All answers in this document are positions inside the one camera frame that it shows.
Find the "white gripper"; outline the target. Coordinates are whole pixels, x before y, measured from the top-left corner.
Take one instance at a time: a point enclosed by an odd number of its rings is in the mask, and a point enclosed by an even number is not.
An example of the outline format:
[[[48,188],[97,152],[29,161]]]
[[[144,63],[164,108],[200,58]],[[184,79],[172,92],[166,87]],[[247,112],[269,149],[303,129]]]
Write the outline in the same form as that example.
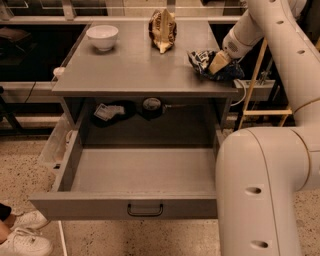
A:
[[[244,57],[261,39],[261,33],[254,32],[239,36],[236,34],[235,29],[232,28],[223,39],[223,50],[220,50],[215,54],[208,70],[212,74],[216,74],[226,67],[232,59]]]

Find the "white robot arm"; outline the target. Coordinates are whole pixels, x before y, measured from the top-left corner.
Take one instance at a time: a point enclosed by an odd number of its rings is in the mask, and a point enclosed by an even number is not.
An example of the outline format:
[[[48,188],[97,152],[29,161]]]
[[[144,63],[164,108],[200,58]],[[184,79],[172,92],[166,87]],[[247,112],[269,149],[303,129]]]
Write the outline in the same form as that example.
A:
[[[320,181],[320,60],[288,0],[248,0],[284,85],[295,124],[229,135],[216,160],[222,256],[303,256],[293,198]]]

